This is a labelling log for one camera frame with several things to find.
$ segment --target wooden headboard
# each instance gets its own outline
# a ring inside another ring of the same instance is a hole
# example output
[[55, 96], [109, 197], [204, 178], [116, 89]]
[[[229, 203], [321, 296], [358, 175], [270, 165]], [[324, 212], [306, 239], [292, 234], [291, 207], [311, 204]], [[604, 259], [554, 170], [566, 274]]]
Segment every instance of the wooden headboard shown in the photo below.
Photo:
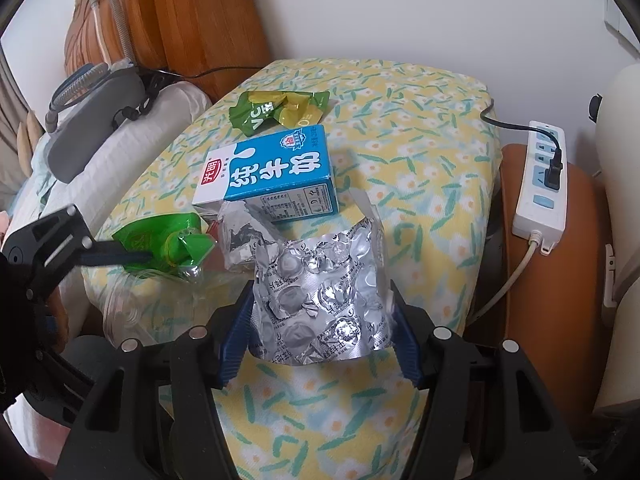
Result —
[[[102, 33], [112, 60], [122, 49], [107, 0], [100, 1]], [[141, 66], [196, 75], [218, 66], [264, 66], [271, 54], [254, 0], [120, 0]], [[65, 69], [102, 61], [87, 0], [76, 4], [65, 41]], [[257, 70], [228, 70], [190, 80], [220, 99]]]

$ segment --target floral tablecloth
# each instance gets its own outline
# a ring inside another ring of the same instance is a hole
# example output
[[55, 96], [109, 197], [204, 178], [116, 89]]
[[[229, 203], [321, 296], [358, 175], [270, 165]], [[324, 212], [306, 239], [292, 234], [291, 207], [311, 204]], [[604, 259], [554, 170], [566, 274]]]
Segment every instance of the floral tablecloth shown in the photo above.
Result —
[[[190, 211], [207, 151], [243, 138], [228, 109], [247, 89], [331, 92], [321, 124], [340, 215], [290, 222], [282, 226], [285, 234], [303, 238], [350, 227], [362, 215], [347, 192], [365, 189], [378, 205], [390, 275], [405, 300], [426, 309], [436, 325], [461, 333], [500, 149], [495, 131], [479, 119], [490, 100], [486, 87], [446, 70], [373, 59], [276, 61], [164, 150], [98, 238], [143, 216]], [[118, 272], [83, 271], [94, 304], [102, 304]], [[211, 301], [233, 303], [237, 291], [221, 285]], [[161, 303], [150, 305], [140, 323], [171, 331], [171, 306]], [[238, 377], [214, 398], [240, 476], [248, 480], [399, 478], [425, 403], [402, 378], [391, 349], [304, 367], [247, 353]]]

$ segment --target silver wrapper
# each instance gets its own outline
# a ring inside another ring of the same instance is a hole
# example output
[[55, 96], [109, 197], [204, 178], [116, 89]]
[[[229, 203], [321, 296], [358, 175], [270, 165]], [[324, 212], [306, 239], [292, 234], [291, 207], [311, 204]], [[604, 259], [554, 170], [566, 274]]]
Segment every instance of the silver wrapper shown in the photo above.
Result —
[[367, 217], [348, 231], [275, 244], [258, 239], [250, 343], [256, 357], [306, 365], [390, 345], [382, 224], [368, 200], [356, 203]]
[[223, 202], [217, 220], [226, 270], [254, 270], [258, 240], [263, 241], [267, 257], [279, 254], [284, 238], [259, 209], [243, 200]]

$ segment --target wooden furniture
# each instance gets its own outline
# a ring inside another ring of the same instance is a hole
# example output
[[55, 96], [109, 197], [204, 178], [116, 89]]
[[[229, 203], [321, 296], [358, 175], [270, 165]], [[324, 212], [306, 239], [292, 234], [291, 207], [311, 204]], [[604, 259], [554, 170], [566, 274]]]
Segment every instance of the wooden furniture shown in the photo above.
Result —
[[[521, 144], [502, 150], [505, 278], [527, 251], [527, 241], [511, 234], [526, 152]], [[600, 305], [611, 228], [604, 187], [573, 164], [568, 172], [562, 240], [549, 256], [534, 255], [506, 298], [469, 327], [465, 338], [491, 345], [517, 341], [579, 435], [593, 422], [609, 352], [611, 330], [600, 321]]]
[[[196, 75], [219, 66], [265, 66], [271, 62], [253, 0], [120, 0], [127, 15], [138, 63]], [[122, 49], [107, 0], [100, 21], [112, 60]], [[87, 62], [101, 62], [94, 17], [87, 0], [76, 5], [65, 42], [71, 74]], [[257, 72], [226, 70], [190, 80], [213, 101]]]

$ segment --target nutrition label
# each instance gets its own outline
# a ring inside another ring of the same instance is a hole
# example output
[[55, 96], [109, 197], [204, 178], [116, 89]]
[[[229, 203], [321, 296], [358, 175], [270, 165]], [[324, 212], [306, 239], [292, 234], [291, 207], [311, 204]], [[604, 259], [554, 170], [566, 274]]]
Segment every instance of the nutrition label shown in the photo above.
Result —
[[304, 218], [332, 212], [326, 184], [260, 195], [246, 201], [261, 208], [274, 220]]

